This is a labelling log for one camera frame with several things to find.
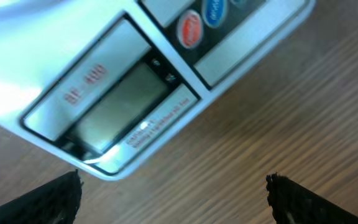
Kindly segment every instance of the scale platform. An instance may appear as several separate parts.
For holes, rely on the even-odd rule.
[[[0,125],[104,180],[136,170],[314,6],[314,0],[4,2]]]

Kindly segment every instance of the brown wood grain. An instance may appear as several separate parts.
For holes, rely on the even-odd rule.
[[[0,128],[0,205],[72,170]],[[358,216],[358,1],[311,17],[119,182],[81,173],[76,223],[273,223],[279,172]]]

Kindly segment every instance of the display screen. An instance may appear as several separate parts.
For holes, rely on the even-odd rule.
[[[167,84],[142,63],[79,120],[71,135],[103,152],[123,129],[167,92]]]

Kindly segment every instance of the wooden table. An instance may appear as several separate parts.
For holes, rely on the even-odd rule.
[[[0,128],[0,205],[74,167]],[[76,223],[273,223],[278,172],[358,215],[358,1],[312,16],[137,172],[81,173]]]

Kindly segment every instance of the black border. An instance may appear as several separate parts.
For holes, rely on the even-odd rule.
[[[73,124],[71,124],[71,126],[69,127],[69,129],[67,129],[56,141],[52,141],[52,140],[49,140],[48,138],[44,137],[43,135],[35,132],[34,130],[28,128],[26,125],[25,125],[25,119],[26,117],[28,117],[28,115],[31,114],[31,112],[36,108],[38,107],[38,105],[44,100],[45,97],[47,97],[49,94],[51,94],[52,91],[54,91],[54,89],[56,89],[57,85],[59,84],[60,81],[64,80],[69,74],[70,72],[76,68],[76,66],[100,43],[101,40],[103,40],[103,38],[105,38],[117,25],[118,23],[120,23],[121,21],[123,20],[127,20],[131,23],[131,25],[135,28],[135,30],[146,40],[146,42],[150,45],[150,50],[148,52],[146,52],[141,58],[144,58],[144,57],[147,57],[148,54],[150,54],[151,52],[153,53],[156,53],[157,54],[157,57],[159,60],[161,60],[164,65],[164,68],[168,69],[168,71],[172,74],[174,74],[177,79],[178,79],[178,84],[174,87],[174,88],[171,88],[170,91],[167,91],[166,94],[162,95],[159,99],[158,99],[158,102],[155,101],[152,103],[151,106],[154,106],[154,107],[151,107],[149,106],[148,107],[148,113],[146,114],[141,114],[140,116],[147,116],[148,114],[150,114],[159,104],[161,104],[161,102],[163,102],[170,94],[172,94],[178,86],[180,86],[180,84],[184,84],[191,92],[192,94],[198,99],[200,100],[201,97],[199,96],[199,94],[197,94],[197,92],[194,91],[194,89],[189,85],[189,83],[180,75],[180,73],[177,71],[177,69],[168,61],[168,59],[163,55],[163,53],[161,53],[161,51],[158,49],[158,47],[147,37],[147,35],[145,34],[145,32],[136,24],[135,20],[133,20],[133,18],[128,14],[128,13],[122,13],[121,16],[118,14],[117,17],[115,17],[112,22],[110,22],[106,27],[106,29],[103,29],[100,34],[98,34],[94,41],[92,41],[90,44],[88,44],[86,47],[86,50],[82,51],[79,53],[79,57],[75,57],[75,59],[73,59],[73,62],[72,63],[69,63],[69,66],[67,66],[66,69],[64,69],[64,72],[63,72],[63,75],[60,75],[60,78],[56,79],[54,82],[52,82],[50,84],[49,87],[46,87],[45,90],[40,94],[40,96],[38,96],[38,98],[21,114],[20,118],[19,118],[19,125],[21,128],[23,128],[24,130],[30,132],[31,134],[37,136],[38,138],[40,138],[41,140],[59,148],[61,151],[63,151],[64,153],[66,153],[67,155],[69,156],[72,156],[74,157],[75,159],[78,159],[79,161],[81,161],[83,164],[84,161],[82,161],[81,159],[75,157],[73,154],[70,154],[68,152],[66,152],[64,149],[62,149],[62,146],[61,145],[58,145],[57,142],[59,139],[62,138],[62,136],[64,134],[66,134],[68,132],[68,130],[70,128],[72,128],[75,123],[77,121],[75,121]],[[125,74],[123,74],[123,77],[125,77],[126,75],[128,75],[132,69],[134,69],[138,64],[140,63],[143,63],[143,62],[136,62],[135,65],[133,65],[128,71],[125,72]],[[106,94],[108,94],[115,86],[117,86],[117,84],[119,84],[119,81],[114,83],[108,90],[106,90],[104,93],[103,93],[103,96],[99,97],[95,102],[92,103],[92,106],[90,106],[82,115],[81,117],[78,119],[80,120],[89,110],[91,110],[95,105],[97,105],[97,102],[99,102]],[[191,108],[188,108],[187,110],[185,110],[184,112],[182,112],[182,114],[175,120],[179,120],[184,114],[186,114],[186,112],[188,110],[190,110]],[[171,125],[168,125],[160,134],[158,134],[153,141],[151,141],[150,143],[148,143],[145,147],[148,147],[150,144],[152,144],[156,139],[158,139],[166,130],[169,129],[169,127]],[[125,137],[125,135],[127,135],[132,129],[129,129],[127,133],[125,134],[122,134],[122,137],[120,139],[118,138],[115,138],[114,142],[117,143],[119,142],[120,140],[122,140],[123,137]],[[118,173],[120,173],[129,163],[131,163],[134,159],[136,159],[141,153],[142,153],[143,150],[139,151],[133,158],[131,158],[129,161],[127,161],[117,172],[115,173],[110,173],[110,172],[106,172],[105,170],[95,166],[94,164],[86,164],[87,166],[90,166],[94,169],[97,169],[99,171],[101,171],[102,173],[106,174],[106,175],[117,175]]]
[[[194,65],[190,65],[189,63],[187,63],[185,61],[185,63],[191,68],[191,70],[194,72],[194,74],[200,79],[200,81],[204,84],[204,86],[211,91],[212,89],[214,89],[215,87],[217,87],[220,83],[222,83],[230,74],[233,73],[233,71],[235,69],[237,69],[238,67],[240,67],[249,57],[251,57],[256,51],[258,51],[261,46],[263,46],[267,41],[269,41],[277,32],[279,32],[281,29],[283,29],[283,27],[285,27],[291,20],[293,20],[296,16],[299,15],[299,13],[305,9],[305,7],[308,5],[308,2],[310,0],[306,0],[306,4],[302,7],[299,8],[299,10],[296,11],[296,13],[294,13],[294,15],[292,15],[290,18],[287,19],[287,21],[285,21],[275,32],[273,32],[270,36],[268,36],[263,42],[261,42],[259,44],[259,46],[254,49],[248,56],[244,57],[243,59],[241,59],[237,64],[235,64],[233,67],[231,67],[229,70],[227,70],[226,74],[224,74],[220,79],[217,80],[217,82],[214,85],[209,85],[205,79],[203,78],[203,76],[197,71],[197,69],[194,67]],[[140,6],[140,8],[147,14],[147,16],[150,18],[150,20],[155,24],[155,26],[157,27],[157,29],[163,34],[163,36],[169,41],[169,43],[171,44],[171,46],[176,50],[176,48],[172,45],[172,43],[170,42],[169,38],[167,37],[166,33],[165,33],[165,28],[162,27],[162,25],[159,23],[159,21],[154,17],[154,15],[149,11],[149,9],[146,7],[145,4],[143,4],[143,0],[137,0],[138,5]],[[261,4],[255,11],[259,10],[259,8],[263,6],[263,4]]]

